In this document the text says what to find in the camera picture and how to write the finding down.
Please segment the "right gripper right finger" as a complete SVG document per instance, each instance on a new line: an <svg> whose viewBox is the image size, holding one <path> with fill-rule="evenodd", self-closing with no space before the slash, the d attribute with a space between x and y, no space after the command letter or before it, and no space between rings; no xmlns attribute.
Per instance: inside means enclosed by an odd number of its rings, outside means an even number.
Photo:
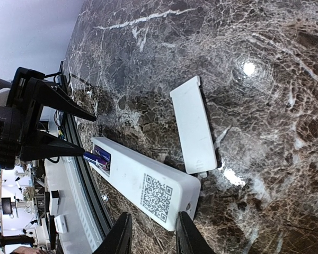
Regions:
<svg viewBox="0 0 318 254"><path fill-rule="evenodd" d="M176 252L183 254L203 254L215 252L207 244L206 240L196 228L187 212L178 213L175 227Z"/></svg>

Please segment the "white remote control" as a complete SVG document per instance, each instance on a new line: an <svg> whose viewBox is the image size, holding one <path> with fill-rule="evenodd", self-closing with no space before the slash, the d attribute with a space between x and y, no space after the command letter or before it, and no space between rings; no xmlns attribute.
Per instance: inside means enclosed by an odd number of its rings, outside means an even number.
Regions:
<svg viewBox="0 0 318 254"><path fill-rule="evenodd" d="M201 183L198 178L149 158L105 137L93 137L111 156L110 169L92 167L127 200L168 231L179 212L194 218Z"/></svg>

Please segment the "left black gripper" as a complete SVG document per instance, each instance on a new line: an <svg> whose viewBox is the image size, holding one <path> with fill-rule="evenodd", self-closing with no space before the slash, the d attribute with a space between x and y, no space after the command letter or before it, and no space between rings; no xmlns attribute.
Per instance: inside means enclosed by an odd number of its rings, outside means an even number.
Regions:
<svg viewBox="0 0 318 254"><path fill-rule="evenodd" d="M13 169L21 152L22 161L53 157L82 156L85 150L49 133L33 132L22 145L27 125L27 108L32 98L55 110L94 122L96 116L77 105L56 83L43 80L45 74L20 67L17 69L4 105L0 106L0 168Z"/></svg>

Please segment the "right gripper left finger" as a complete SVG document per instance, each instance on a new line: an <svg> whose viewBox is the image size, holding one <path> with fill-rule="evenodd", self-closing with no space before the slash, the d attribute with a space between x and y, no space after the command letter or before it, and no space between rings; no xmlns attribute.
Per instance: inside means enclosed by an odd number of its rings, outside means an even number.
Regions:
<svg viewBox="0 0 318 254"><path fill-rule="evenodd" d="M132 225L131 214L123 212L93 254L131 253Z"/></svg>

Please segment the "white battery cover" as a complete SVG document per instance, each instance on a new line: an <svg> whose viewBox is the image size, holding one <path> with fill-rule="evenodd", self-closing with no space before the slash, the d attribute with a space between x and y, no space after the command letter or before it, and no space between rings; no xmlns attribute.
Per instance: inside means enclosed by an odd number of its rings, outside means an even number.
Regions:
<svg viewBox="0 0 318 254"><path fill-rule="evenodd" d="M194 76L172 90L170 97L185 171L207 175L208 171L217 168L217 158L200 85L200 77Z"/></svg>

